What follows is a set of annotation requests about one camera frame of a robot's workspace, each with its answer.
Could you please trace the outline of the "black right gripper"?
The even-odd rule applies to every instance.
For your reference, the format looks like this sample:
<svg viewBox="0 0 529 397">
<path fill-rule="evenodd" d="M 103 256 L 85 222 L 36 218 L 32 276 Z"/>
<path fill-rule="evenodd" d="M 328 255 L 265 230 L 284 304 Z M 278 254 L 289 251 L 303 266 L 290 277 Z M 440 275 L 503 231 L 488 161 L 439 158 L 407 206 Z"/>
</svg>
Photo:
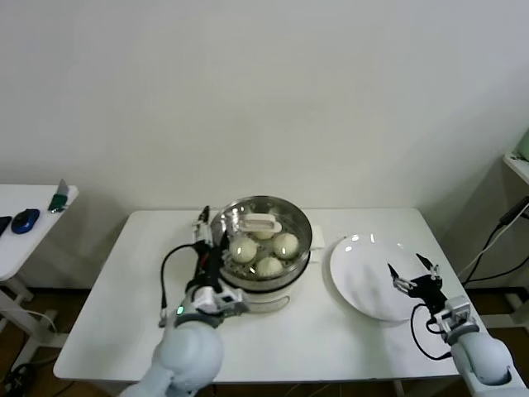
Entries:
<svg viewBox="0 0 529 397">
<path fill-rule="evenodd" d="M 442 278 L 439 266 L 434 265 L 428 258 L 416 254 L 418 260 L 427 269 L 427 273 L 412 281 L 402 278 L 398 272 L 388 264 L 392 277 L 393 287 L 400 292 L 407 292 L 411 298 L 420 299 L 427 307 L 431 315 L 441 312 L 446 305 L 447 297 L 442 293 Z"/>
</svg>

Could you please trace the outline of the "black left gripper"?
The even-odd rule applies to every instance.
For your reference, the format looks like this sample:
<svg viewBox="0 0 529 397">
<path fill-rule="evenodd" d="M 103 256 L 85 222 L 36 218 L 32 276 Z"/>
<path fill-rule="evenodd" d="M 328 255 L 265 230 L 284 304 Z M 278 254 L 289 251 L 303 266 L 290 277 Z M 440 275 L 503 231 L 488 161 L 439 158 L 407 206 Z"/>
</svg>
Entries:
<svg viewBox="0 0 529 397">
<path fill-rule="evenodd" d="M 224 265 L 226 252 L 229 251 L 230 240 L 227 231 L 224 231 L 220 241 L 213 246 L 206 242 L 212 242 L 212 231 L 209 224 L 210 207 L 206 206 L 193 223 L 194 244 L 187 244 L 186 248 L 192 248 L 197 254 L 197 263 L 193 278 L 186 284 L 185 292 L 193 288 L 212 287 L 215 293 L 221 293 L 220 269 Z"/>
</svg>

